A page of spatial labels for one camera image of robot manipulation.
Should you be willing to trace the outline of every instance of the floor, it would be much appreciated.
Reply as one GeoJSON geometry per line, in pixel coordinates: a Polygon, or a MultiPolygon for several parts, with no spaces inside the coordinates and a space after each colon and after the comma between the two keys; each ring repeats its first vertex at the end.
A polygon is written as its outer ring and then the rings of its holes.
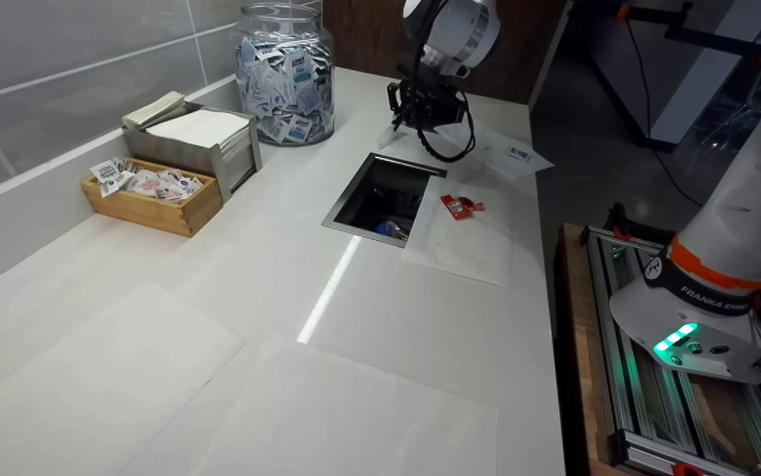
{"type": "MultiPolygon", "coordinates": [[[[657,160],[616,112],[591,61],[562,41],[539,103],[532,114],[533,144],[555,170],[539,176],[545,258],[551,263],[562,222],[602,226],[620,202],[636,222],[680,231],[697,206],[683,202],[657,160]]],[[[728,157],[694,155],[697,135],[660,155],[680,186],[706,202],[728,157]]]]}

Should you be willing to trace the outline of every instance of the gray wall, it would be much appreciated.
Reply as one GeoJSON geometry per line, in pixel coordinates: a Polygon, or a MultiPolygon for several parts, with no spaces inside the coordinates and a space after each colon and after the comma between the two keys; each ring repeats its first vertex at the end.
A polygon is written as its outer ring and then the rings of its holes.
{"type": "MultiPolygon", "coordinates": [[[[676,12],[682,0],[636,0],[631,7],[676,12]]],[[[761,33],[761,0],[697,0],[686,26],[756,41],[761,33]]],[[[648,133],[648,139],[676,147],[722,90],[739,58],[665,41],[665,26],[660,25],[631,21],[631,29],[648,73],[650,126],[640,61],[627,25],[600,18],[587,44],[590,54],[635,126],[648,133]]]]}
{"type": "Polygon", "coordinates": [[[241,0],[0,0],[0,182],[233,75],[241,0]]]}

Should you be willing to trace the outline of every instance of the metal frame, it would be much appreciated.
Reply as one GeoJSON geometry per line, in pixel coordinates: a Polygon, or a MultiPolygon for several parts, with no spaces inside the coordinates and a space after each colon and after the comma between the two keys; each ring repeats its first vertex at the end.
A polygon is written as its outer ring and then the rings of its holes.
{"type": "MultiPolygon", "coordinates": [[[[660,245],[645,241],[616,241],[604,231],[590,229],[590,268],[591,268],[591,287],[596,303],[596,321],[600,321],[600,342],[602,354],[607,360],[607,386],[611,386],[611,408],[613,408],[613,451],[620,457],[620,467],[640,468],[640,471],[657,471],[670,475],[674,464],[686,464],[719,476],[739,476],[748,475],[746,468],[735,468],[719,457],[711,445],[711,438],[701,424],[697,403],[691,382],[683,373],[674,373],[669,369],[652,365],[645,377],[650,378],[648,390],[641,390],[641,377],[636,369],[636,353],[645,353],[631,344],[627,333],[619,330],[616,321],[611,317],[611,296],[627,287],[619,284],[619,264],[627,264],[628,282],[645,274],[645,264],[652,255],[657,255],[660,245]],[[652,422],[648,410],[648,393],[660,393],[664,408],[654,412],[652,422]]],[[[761,461],[761,390],[746,393],[746,431],[754,443],[754,451],[761,461]]]]}
{"type": "Polygon", "coordinates": [[[393,165],[393,167],[402,167],[402,170],[415,170],[415,173],[426,173],[426,176],[432,176],[432,178],[446,178],[444,170],[432,170],[432,167],[426,167],[426,165],[411,165],[411,163],[402,163],[402,160],[393,160],[393,157],[380,157],[380,155],[369,155],[361,167],[356,170],[356,176],[351,178],[351,182],[347,186],[347,190],[336,200],[332,209],[325,215],[323,226],[329,229],[329,231],[341,231],[341,234],[351,234],[351,237],[361,237],[368,241],[378,241],[378,245],[388,245],[388,247],[395,247],[395,250],[403,250],[407,247],[407,239],[388,239],[388,237],[380,237],[380,234],[369,234],[369,231],[361,231],[361,229],[351,229],[347,222],[336,222],[339,213],[344,213],[344,206],[349,204],[351,194],[360,188],[360,182],[364,180],[364,176],[372,170],[374,163],[386,163],[386,165],[393,165]]]}

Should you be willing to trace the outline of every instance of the tiled wall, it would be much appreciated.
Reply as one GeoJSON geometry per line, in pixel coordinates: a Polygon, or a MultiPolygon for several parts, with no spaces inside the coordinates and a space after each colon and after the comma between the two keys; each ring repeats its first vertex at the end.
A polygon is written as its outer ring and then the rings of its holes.
{"type": "Polygon", "coordinates": [[[241,0],[0,0],[0,182],[233,75],[241,0]]]}

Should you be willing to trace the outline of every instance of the paper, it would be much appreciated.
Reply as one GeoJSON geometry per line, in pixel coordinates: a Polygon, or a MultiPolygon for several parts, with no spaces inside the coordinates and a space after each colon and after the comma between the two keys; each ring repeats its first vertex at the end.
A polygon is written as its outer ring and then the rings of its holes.
{"type": "MultiPolygon", "coordinates": [[[[444,141],[454,144],[458,149],[463,149],[471,135],[466,126],[436,128],[436,133],[444,141]]],[[[545,157],[539,157],[529,144],[512,141],[484,126],[477,126],[477,149],[472,151],[472,157],[480,157],[489,170],[493,170],[509,182],[555,167],[545,157]]]]}
{"type": "Polygon", "coordinates": [[[155,139],[192,144],[197,149],[222,147],[226,139],[249,128],[249,119],[222,112],[192,112],[150,128],[155,139]]]}
{"type": "Polygon", "coordinates": [[[123,190],[180,204],[195,197],[201,190],[201,182],[192,176],[183,176],[180,170],[138,170],[138,176],[123,186],[123,190]]]}
{"type": "Polygon", "coordinates": [[[509,231],[512,215],[502,190],[431,178],[403,250],[403,263],[508,287],[512,258],[509,231]],[[484,213],[458,222],[440,204],[446,194],[480,202],[484,213]]]}
{"type": "Polygon", "coordinates": [[[90,173],[98,180],[100,200],[119,194],[134,178],[131,167],[122,160],[100,163],[90,173]]]}
{"type": "Polygon", "coordinates": [[[139,131],[139,128],[148,128],[150,123],[158,123],[162,118],[174,118],[183,112],[185,112],[185,98],[172,90],[172,92],[162,96],[158,102],[127,114],[122,119],[122,126],[139,131]]]}

